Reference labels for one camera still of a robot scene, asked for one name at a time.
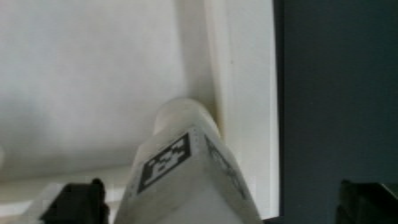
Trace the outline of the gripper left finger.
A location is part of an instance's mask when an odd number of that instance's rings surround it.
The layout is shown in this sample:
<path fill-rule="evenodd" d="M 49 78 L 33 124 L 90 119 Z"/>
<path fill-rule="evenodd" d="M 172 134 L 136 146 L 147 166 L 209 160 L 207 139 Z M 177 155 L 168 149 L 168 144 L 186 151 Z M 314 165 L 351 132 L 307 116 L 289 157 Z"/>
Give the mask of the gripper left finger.
<path fill-rule="evenodd" d="M 67 183 L 39 217 L 44 224 L 108 224 L 110 208 L 104 203 L 104 184 Z"/>

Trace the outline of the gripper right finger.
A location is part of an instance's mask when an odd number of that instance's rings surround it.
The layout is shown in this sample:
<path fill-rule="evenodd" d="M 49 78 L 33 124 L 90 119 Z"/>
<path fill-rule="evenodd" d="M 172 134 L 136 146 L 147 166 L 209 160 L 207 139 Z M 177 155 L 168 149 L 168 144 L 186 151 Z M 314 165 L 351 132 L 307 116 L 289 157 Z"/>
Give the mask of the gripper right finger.
<path fill-rule="evenodd" d="M 335 224 L 398 224 L 398 183 L 341 181 Z"/>

